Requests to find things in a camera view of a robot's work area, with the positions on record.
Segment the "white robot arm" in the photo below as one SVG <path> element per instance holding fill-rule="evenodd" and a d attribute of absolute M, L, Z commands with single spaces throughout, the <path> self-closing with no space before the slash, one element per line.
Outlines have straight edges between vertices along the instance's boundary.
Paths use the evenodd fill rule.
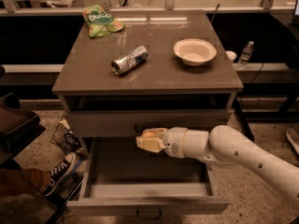
<path fill-rule="evenodd" d="M 187 128 L 153 128 L 136 139 L 136 145 L 173 158 L 192 158 L 206 164 L 242 165 L 272 187 L 299 202 L 299 168 L 255 145 L 244 134 L 220 125 L 211 131 Z"/>

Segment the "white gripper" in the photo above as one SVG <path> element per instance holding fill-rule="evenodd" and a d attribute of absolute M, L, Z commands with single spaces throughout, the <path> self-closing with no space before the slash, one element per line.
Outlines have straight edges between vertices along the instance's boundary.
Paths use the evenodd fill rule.
<path fill-rule="evenodd" d="M 185 158 L 183 143 L 186 132 L 186 128 L 179 127 L 169 130 L 166 128 L 150 128 L 144 130 L 143 133 L 153 133 L 154 136 L 148 138 L 137 137 L 136 144 L 138 147 L 150 152 L 159 153 L 164 150 L 170 157 L 183 159 Z"/>

